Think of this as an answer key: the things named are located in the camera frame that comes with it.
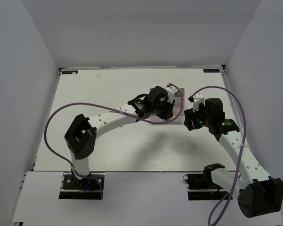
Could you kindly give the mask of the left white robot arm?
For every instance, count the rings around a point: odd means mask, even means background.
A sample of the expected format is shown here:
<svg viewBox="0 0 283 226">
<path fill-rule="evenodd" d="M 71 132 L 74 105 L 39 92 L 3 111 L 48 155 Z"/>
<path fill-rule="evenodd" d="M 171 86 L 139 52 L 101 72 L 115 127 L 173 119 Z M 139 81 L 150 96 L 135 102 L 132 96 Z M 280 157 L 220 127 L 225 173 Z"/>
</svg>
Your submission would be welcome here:
<svg viewBox="0 0 283 226">
<path fill-rule="evenodd" d="M 80 188 L 89 185 L 89 156 L 94 151 L 97 138 L 118 127 L 146 120 L 152 115 L 164 121 L 170 120 L 177 93 L 178 89 L 172 85 L 165 88 L 156 86 L 148 94 L 138 95 L 115 111 L 110 110 L 90 118 L 83 114 L 77 115 L 65 134 L 71 152 L 74 183 Z"/>
</svg>

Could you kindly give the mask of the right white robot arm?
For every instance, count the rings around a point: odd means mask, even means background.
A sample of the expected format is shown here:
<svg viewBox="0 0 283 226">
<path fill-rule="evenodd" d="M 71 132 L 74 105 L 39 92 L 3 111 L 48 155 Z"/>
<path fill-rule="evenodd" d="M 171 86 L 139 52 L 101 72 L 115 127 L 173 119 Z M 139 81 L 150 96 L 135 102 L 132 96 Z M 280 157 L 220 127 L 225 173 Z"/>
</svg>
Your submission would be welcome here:
<svg viewBox="0 0 283 226">
<path fill-rule="evenodd" d="M 232 119 L 225 118 L 219 98 L 190 97 L 191 109 L 185 110 L 184 125 L 189 131 L 207 127 L 226 150 L 238 168 L 233 199 L 247 218 L 279 212 L 283 201 L 283 181 L 273 178 L 259 164 L 249 147 L 242 144 L 243 135 Z"/>
</svg>

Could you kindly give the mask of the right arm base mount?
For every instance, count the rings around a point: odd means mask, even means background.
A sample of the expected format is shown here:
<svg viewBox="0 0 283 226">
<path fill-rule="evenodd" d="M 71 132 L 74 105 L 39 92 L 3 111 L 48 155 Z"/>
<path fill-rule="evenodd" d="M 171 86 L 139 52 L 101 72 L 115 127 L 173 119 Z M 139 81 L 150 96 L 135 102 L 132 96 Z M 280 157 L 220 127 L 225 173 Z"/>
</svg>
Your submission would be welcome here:
<svg viewBox="0 0 283 226">
<path fill-rule="evenodd" d="M 182 179 L 187 184 L 189 201 L 219 201 L 227 194 L 219 185 L 208 185 L 203 174 L 185 174 Z"/>
</svg>

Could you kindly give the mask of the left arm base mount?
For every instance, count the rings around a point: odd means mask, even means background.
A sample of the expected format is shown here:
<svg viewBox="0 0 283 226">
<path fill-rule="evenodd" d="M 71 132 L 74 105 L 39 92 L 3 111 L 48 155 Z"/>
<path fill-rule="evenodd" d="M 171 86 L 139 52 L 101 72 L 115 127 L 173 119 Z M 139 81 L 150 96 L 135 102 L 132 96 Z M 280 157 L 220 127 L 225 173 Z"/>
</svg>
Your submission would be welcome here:
<svg viewBox="0 0 283 226">
<path fill-rule="evenodd" d="M 102 200 L 105 182 L 105 174 L 92 174 L 93 179 L 78 180 L 73 174 L 64 174 L 59 192 L 60 200 Z"/>
</svg>

